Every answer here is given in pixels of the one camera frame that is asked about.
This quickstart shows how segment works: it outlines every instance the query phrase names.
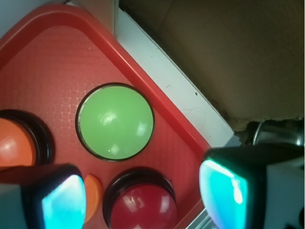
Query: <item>cardboard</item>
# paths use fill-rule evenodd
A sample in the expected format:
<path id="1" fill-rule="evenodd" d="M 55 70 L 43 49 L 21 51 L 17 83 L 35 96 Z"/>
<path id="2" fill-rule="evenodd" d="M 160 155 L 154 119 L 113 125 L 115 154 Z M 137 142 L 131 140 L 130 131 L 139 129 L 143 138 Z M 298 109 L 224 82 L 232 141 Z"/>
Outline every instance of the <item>cardboard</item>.
<path id="1" fill-rule="evenodd" d="M 236 131 L 304 117 L 304 1 L 121 0 Z"/>

